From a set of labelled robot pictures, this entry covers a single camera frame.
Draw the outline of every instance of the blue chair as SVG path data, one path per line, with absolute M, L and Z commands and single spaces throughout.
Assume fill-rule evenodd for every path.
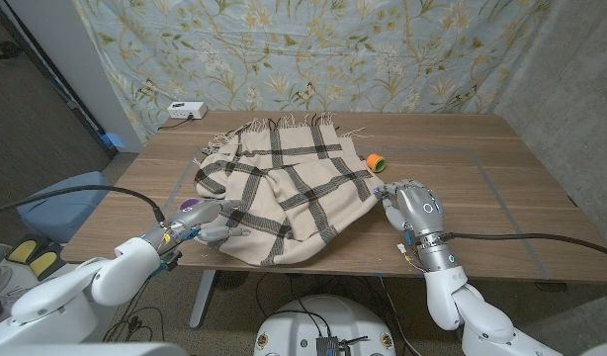
M 36 194 L 81 185 L 109 185 L 100 172 L 89 172 L 64 179 Z M 81 191 L 47 198 L 18 207 L 25 226 L 35 234 L 57 243 L 66 243 L 108 194 L 107 191 Z

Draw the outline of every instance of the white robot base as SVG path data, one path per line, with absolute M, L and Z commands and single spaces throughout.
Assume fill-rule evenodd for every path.
M 341 344 L 344 340 L 367 336 L 366 339 L 349 343 L 349 352 L 341 352 L 341 354 L 395 356 L 389 328 L 364 306 L 330 295 L 308 296 L 301 298 L 301 301 L 308 312 L 316 313 L 327 321 L 326 325 L 321 318 L 312 316 L 324 338 L 331 333 L 331 336 L 338 337 L 338 342 Z M 300 302 L 295 300 L 279 308 L 262 323 L 255 339 L 253 355 L 317 355 L 318 336 L 319 331 L 310 315 L 306 314 Z

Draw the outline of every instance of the gray wall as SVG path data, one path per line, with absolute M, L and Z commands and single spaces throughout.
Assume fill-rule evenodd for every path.
M 8 2 L 117 149 L 140 152 L 143 145 L 110 85 L 75 5 L 65 0 Z M 6 9 L 1 1 L 0 6 Z
M 607 238 L 607 0 L 555 0 L 493 111 Z

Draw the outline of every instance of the wooden table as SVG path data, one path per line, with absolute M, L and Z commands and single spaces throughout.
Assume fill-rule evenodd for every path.
M 117 186 L 151 197 L 167 213 L 195 197 L 192 163 L 199 146 L 257 118 L 284 113 L 207 113 L 200 121 L 160 131 Z M 295 113 L 299 119 L 303 113 Z M 494 115 L 400 115 L 340 113 L 339 134 L 361 127 L 359 154 L 387 158 L 385 182 L 414 178 L 436 191 L 449 231 L 468 233 L 546 232 L 607 247 L 585 215 L 516 133 Z M 70 262 L 114 257 L 113 249 L 153 223 L 151 209 L 133 197 L 111 192 L 62 252 Z M 403 236 L 376 206 L 305 263 L 258 268 L 201 243 L 181 246 L 179 263 L 207 270 L 419 276 L 396 249 Z M 451 248 L 469 277 L 509 280 L 607 282 L 607 256 L 557 241 L 456 239 Z

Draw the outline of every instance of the orange cup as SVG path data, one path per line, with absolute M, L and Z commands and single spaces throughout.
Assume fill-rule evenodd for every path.
M 385 169 L 385 158 L 381 155 L 372 153 L 367 157 L 367 166 L 370 167 L 374 173 L 379 173 Z

